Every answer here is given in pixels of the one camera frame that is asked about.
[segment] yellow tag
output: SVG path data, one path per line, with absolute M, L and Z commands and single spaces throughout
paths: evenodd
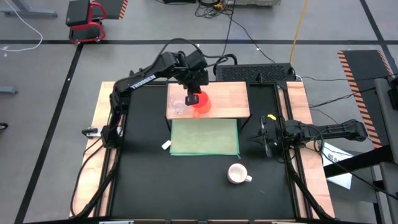
M 267 117 L 269 117 L 270 119 L 273 119 L 274 121 L 276 121 L 276 117 L 272 114 L 269 114 Z

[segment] yellow cable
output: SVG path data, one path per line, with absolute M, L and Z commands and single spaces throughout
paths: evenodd
M 293 46 L 292 46 L 292 50 L 290 51 L 289 63 L 292 63 L 293 54 L 294 54 L 294 47 L 296 46 L 297 36 L 299 35 L 299 30 L 300 30 L 300 27 L 301 27 L 301 23 L 304 20 L 305 11 L 307 10 L 307 5 L 308 5 L 308 0 L 305 0 L 304 8 L 303 8 L 303 11 L 301 12 L 301 16 L 300 16 L 300 21 L 298 22 L 296 34 L 294 35 Z

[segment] wooden board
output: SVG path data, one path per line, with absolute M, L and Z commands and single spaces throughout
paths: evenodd
M 106 125 L 109 116 L 109 94 L 112 92 L 114 82 L 103 82 L 101 84 L 101 90 L 99 92 L 98 101 L 95 109 L 93 118 L 93 126 L 100 127 Z M 292 106 L 293 117 L 303 123 L 311 124 L 312 118 L 308 108 L 307 96 L 305 94 L 304 85 L 301 82 L 288 82 L 288 93 L 290 98 L 290 104 Z M 283 96 L 281 97 L 282 112 L 284 116 L 287 116 L 286 105 L 284 104 Z M 90 146 L 95 139 L 88 140 L 87 146 Z M 313 149 L 312 143 L 308 143 L 307 147 Z M 93 153 L 97 149 L 97 146 L 93 147 L 86 152 L 84 159 Z M 98 188 L 100 181 L 101 170 L 103 166 L 105 150 L 100 150 L 91 161 L 89 161 L 86 167 L 83 169 L 80 178 L 80 184 L 76 192 L 74 201 L 75 213 L 78 213 L 90 200 L 91 196 L 95 193 Z M 307 182 L 307 187 L 312 195 L 315 197 L 317 202 L 323 207 L 327 214 L 335 216 L 333 206 L 330 200 L 330 194 L 326 183 L 325 173 L 323 171 L 322 160 L 319 154 L 309 149 L 301 150 L 302 162 L 304 174 Z M 298 204 L 300 208 L 300 214 L 305 217 L 305 207 L 303 203 L 302 194 L 298 190 Z M 104 193 L 103 203 L 100 210 L 100 215 L 106 214 L 106 204 L 108 202 L 109 190 Z
M 211 82 L 200 87 L 211 101 L 211 109 L 201 118 L 248 118 L 250 116 L 248 91 L 245 82 Z M 170 83 L 167 89 L 167 119 L 193 118 L 193 107 L 185 106 L 187 90 L 177 83 Z M 180 114 L 175 104 L 184 106 Z

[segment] white cable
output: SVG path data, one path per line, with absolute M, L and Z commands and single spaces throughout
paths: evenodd
M 0 50 L 6 51 L 6 52 L 21 52 L 21 51 L 24 51 L 24 50 L 34 50 L 34 49 L 36 49 L 36 48 L 37 48 L 38 46 L 40 46 L 40 44 L 42 43 L 42 41 L 43 41 L 43 35 L 42 35 L 39 31 L 37 31 L 35 28 L 33 28 L 31 25 L 29 25 L 27 22 L 25 22 L 25 20 L 23 20 L 23 19 L 19 16 L 18 12 L 14 9 L 14 7 L 11 6 L 11 4 L 10 4 L 7 0 L 5 0 L 5 2 L 11 7 L 11 9 L 15 12 L 15 14 L 19 17 L 19 19 L 20 19 L 24 24 L 26 24 L 27 26 L 29 26 L 32 30 L 36 31 L 36 33 L 38 33 L 38 34 L 40 35 L 40 41 L 39 41 L 39 43 L 38 43 L 35 47 L 29 47 L 29 48 L 26 48 L 26 49 L 17 49 L 17 50 L 8 50 L 6 47 L 4 47 L 4 48 L 0 48 Z
M 301 82 L 303 82 L 303 79 L 301 78 L 300 75 L 296 75 L 296 77 L 298 77 L 300 79 Z

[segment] wooden table frame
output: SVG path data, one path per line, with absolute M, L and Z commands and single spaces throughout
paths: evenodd
M 112 92 L 114 82 L 103 82 L 101 84 L 101 89 L 98 95 L 98 101 L 96 104 L 96 109 L 94 112 L 93 127 L 102 127 L 106 125 L 108 122 L 110 105 L 109 105 L 109 94 Z M 292 111 L 293 118 L 295 120 L 301 121 L 306 124 L 312 124 L 312 118 L 310 109 L 308 107 L 307 96 L 305 94 L 304 85 L 302 82 L 287 82 L 287 92 L 290 99 L 290 107 Z M 280 103 L 282 107 L 282 113 L 285 119 L 288 119 L 286 101 L 284 92 L 282 89 L 279 90 Z M 87 147 L 92 145 L 96 139 L 89 139 L 87 142 Z M 97 148 L 102 145 L 101 141 L 98 141 L 95 146 L 91 149 L 87 150 L 84 157 L 85 159 L 90 156 Z M 312 142 L 307 144 L 309 149 L 301 149 L 300 157 L 302 161 L 303 174 L 305 176 L 306 185 L 308 190 L 317 200 L 319 205 L 322 206 L 324 211 L 327 212 L 330 216 L 334 217 L 333 206 L 331 204 L 330 194 L 328 190 L 328 185 L 326 182 L 325 173 L 323 171 L 322 159 L 317 152 L 313 150 Z M 111 149 L 109 151 L 110 160 L 108 164 L 108 171 L 110 170 L 113 161 L 114 155 L 116 151 Z M 80 181 L 78 184 L 78 188 L 75 195 L 75 200 L 73 202 L 75 213 L 80 212 L 84 206 L 90 201 L 92 195 L 96 192 L 99 187 L 101 173 L 104 165 L 106 150 L 103 148 L 97 155 L 91 158 L 83 169 Z M 293 165 L 297 170 L 297 161 L 293 160 Z M 108 188 L 103 194 L 103 198 L 101 200 L 100 210 L 98 211 L 100 216 L 105 216 L 107 214 L 108 201 L 109 201 L 109 188 L 111 184 L 109 184 Z M 302 218 L 307 217 L 307 209 L 305 206 L 305 202 L 303 199 L 303 195 L 300 189 L 296 186 L 296 194 L 298 201 L 298 209 L 299 215 Z M 313 217 L 317 218 L 315 212 L 312 212 Z

